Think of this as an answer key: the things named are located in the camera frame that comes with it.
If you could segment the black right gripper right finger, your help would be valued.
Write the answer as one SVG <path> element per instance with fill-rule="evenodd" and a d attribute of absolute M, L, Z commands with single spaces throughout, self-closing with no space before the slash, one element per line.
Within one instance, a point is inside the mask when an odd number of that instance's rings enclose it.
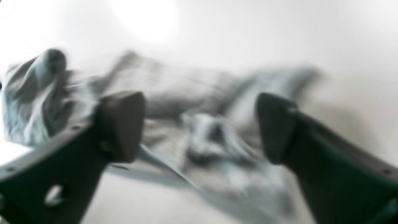
<path fill-rule="evenodd" d="M 318 224 L 396 224 L 398 171 L 302 113 L 260 93 L 256 114 L 263 153 L 296 177 Z"/>

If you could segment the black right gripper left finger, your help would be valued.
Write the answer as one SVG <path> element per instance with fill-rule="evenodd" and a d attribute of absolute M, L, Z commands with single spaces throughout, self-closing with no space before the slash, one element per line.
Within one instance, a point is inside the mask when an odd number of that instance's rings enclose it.
<path fill-rule="evenodd" d="M 104 170 L 138 155 L 145 118 L 142 92 L 102 98 L 92 119 L 68 125 L 1 166 L 1 218 L 10 224 L 78 224 Z"/>

